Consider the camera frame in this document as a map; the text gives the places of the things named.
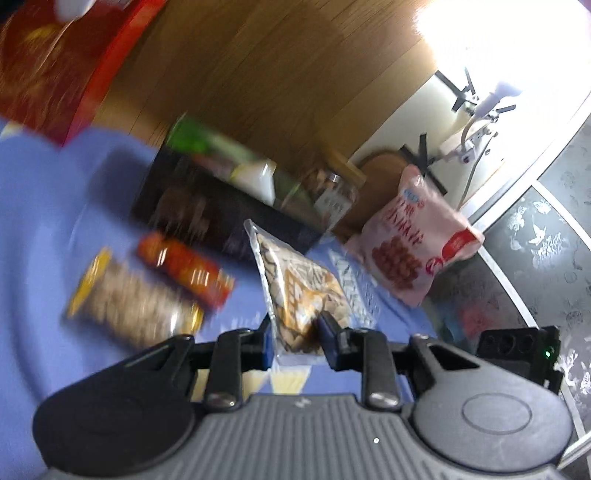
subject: screw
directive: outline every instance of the screw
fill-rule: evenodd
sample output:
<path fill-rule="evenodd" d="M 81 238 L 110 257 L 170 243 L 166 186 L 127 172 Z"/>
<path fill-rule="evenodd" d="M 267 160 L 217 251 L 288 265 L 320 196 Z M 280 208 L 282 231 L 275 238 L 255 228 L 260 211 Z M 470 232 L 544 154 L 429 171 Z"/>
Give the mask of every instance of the screw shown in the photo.
<path fill-rule="evenodd" d="M 374 392 L 369 396 L 368 402 L 378 410 L 393 410 L 398 407 L 400 399 L 390 393 Z"/>
<path fill-rule="evenodd" d="M 226 392 L 214 392 L 207 396 L 205 403 L 216 410 L 229 410 L 236 405 L 236 398 Z"/>

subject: ridged gray surface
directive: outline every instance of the ridged gray surface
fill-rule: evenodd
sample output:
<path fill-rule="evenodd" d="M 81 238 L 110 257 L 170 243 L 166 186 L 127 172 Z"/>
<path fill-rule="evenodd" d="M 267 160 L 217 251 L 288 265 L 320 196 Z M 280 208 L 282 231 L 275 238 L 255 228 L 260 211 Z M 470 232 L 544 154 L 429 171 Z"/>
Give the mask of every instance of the ridged gray surface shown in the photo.
<path fill-rule="evenodd" d="M 551 468 L 516 476 L 561 479 Z M 43 480 L 79 478 L 48 471 Z M 206 417 L 173 457 L 125 480 L 468 480 L 491 478 L 425 450 L 394 414 L 352 395 L 255 395 L 237 412 Z"/>

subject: white cable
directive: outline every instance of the white cable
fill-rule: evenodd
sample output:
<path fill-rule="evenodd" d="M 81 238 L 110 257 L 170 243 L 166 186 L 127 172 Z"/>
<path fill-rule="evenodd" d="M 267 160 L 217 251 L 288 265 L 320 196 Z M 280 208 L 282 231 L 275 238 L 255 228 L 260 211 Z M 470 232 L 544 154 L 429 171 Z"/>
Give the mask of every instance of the white cable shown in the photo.
<path fill-rule="evenodd" d="M 476 115 L 472 115 L 472 117 L 468 120 L 468 123 L 464 127 L 464 130 L 462 131 L 462 139 L 460 140 L 462 153 L 466 153 L 466 137 L 468 136 L 468 130 L 470 130 L 470 128 L 472 127 L 472 125 L 474 125 L 474 122 L 476 122 L 476 120 L 478 120 L 478 117 Z"/>
<path fill-rule="evenodd" d="M 478 166 L 478 162 L 480 162 L 480 159 L 482 157 L 484 157 L 486 150 L 488 150 L 488 144 L 491 143 L 491 140 L 493 138 L 495 138 L 496 136 L 497 136 L 497 132 L 494 132 L 493 134 L 491 134 L 491 137 L 487 140 L 484 148 L 480 152 L 480 155 L 478 155 L 478 158 L 474 162 L 474 166 L 472 167 L 472 171 L 470 172 L 470 176 L 468 177 L 468 181 L 466 182 L 466 188 L 464 188 L 464 193 L 462 193 L 462 197 L 460 198 L 460 202 L 457 204 L 458 209 L 462 206 L 462 203 L 464 202 L 464 200 L 466 200 L 466 196 L 468 195 L 468 190 L 470 190 L 470 185 L 472 184 L 472 179 L 474 178 L 474 172 L 476 171 L 476 167 Z"/>

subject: biscuit package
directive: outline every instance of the biscuit package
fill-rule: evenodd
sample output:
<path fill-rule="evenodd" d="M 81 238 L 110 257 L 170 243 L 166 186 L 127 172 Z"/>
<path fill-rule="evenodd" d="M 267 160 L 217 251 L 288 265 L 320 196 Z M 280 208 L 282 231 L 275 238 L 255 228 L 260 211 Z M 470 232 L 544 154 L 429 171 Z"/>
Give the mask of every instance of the biscuit package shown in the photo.
<path fill-rule="evenodd" d="M 338 280 L 253 221 L 247 220 L 244 226 L 261 274 L 278 362 L 283 365 L 325 362 L 317 337 L 316 317 L 329 312 L 341 327 L 356 326 Z"/>
<path fill-rule="evenodd" d="M 431 189 L 416 167 L 408 166 L 398 196 L 346 248 L 393 295 L 415 307 L 437 272 L 474 255 L 483 241 L 484 235 Z"/>
<path fill-rule="evenodd" d="M 77 314 L 105 324 L 122 340 L 146 348 L 181 333 L 193 335 L 203 310 L 163 283 L 149 283 L 103 249 L 74 293 L 68 317 Z"/>

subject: yellow snack package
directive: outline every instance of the yellow snack package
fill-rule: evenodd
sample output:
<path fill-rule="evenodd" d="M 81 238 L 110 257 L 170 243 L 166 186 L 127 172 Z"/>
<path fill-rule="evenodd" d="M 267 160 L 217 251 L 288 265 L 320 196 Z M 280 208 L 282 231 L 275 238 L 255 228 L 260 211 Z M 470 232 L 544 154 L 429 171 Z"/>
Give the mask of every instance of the yellow snack package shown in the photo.
<path fill-rule="evenodd" d="M 91 317 L 139 348 L 201 327 L 203 309 L 163 283 L 146 282 L 104 248 L 94 258 L 72 296 L 68 317 Z"/>

